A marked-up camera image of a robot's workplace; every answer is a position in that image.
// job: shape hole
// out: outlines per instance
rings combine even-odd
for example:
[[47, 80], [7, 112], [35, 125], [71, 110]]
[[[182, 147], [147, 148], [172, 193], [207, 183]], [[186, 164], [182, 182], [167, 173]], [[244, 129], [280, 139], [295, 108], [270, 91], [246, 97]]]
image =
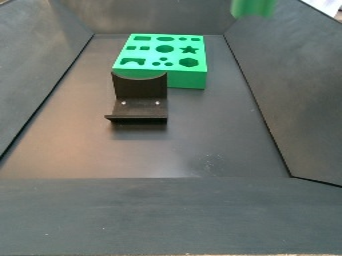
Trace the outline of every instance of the shape hole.
[[151, 41], [151, 36], [136, 36], [135, 41]]
[[187, 68], [192, 68], [192, 67], [198, 66], [198, 60], [195, 60], [192, 58], [184, 58], [184, 59], [179, 60], [179, 64]]
[[155, 49], [158, 52], [162, 52], [162, 53], [168, 53], [174, 51], [174, 47], [170, 45], [160, 45]]
[[156, 40], [168, 42], [168, 41], [174, 41], [175, 39], [170, 36], [162, 36], [162, 37], [158, 37]]
[[144, 65], [146, 59], [139, 59], [139, 58], [123, 58], [120, 64], [125, 65], [128, 62], [135, 62], [140, 66]]

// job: dark gray floor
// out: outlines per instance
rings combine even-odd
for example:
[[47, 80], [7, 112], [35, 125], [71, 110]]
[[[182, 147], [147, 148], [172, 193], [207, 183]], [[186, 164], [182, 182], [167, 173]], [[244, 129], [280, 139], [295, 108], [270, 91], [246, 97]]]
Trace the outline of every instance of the dark gray floor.
[[342, 190], [295, 179], [3, 180], [0, 205], [0, 255], [342, 253]]
[[279, 0], [226, 37], [291, 174], [342, 185], [342, 24]]
[[92, 39], [0, 178], [288, 177], [222, 36], [206, 36], [207, 89], [168, 90], [167, 126], [112, 126], [109, 72], [125, 39]]

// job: gray surface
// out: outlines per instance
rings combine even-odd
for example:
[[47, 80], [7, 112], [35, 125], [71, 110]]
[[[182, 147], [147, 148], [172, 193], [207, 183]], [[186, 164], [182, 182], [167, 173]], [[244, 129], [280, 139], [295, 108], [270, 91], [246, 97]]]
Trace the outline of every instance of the gray surface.
[[342, 253], [342, 189], [294, 179], [0, 182], [1, 255]]
[[57, 1], [0, 7], [0, 155], [92, 33]]
[[61, 0], [95, 33], [223, 34], [230, 0]]
[[0, 178], [288, 177], [222, 36], [206, 36], [207, 89], [168, 89], [167, 126], [112, 126], [109, 72], [125, 40], [92, 39]]
[[291, 174], [342, 185], [342, 25], [280, 0], [226, 37]]

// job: bin floor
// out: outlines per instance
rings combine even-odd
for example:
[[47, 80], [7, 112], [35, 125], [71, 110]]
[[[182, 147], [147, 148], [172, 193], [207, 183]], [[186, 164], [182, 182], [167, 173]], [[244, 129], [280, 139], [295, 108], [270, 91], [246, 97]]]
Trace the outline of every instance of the bin floor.
[[111, 66], [128, 35], [97, 35], [0, 163], [0, 178], [288, 177], [222, 36], [206, 90], [168, 89], [168, 124], [112, 125]]

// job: circular hole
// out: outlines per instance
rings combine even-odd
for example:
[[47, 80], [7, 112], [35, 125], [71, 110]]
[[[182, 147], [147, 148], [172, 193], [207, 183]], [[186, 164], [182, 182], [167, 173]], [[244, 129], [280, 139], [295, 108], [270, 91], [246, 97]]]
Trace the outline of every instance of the circular hole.
[[174, 47], [170, 45], [160, 45], [155, 49], [158, 52], [162, 52], [162, 53], [168, 53], [174, 51]]

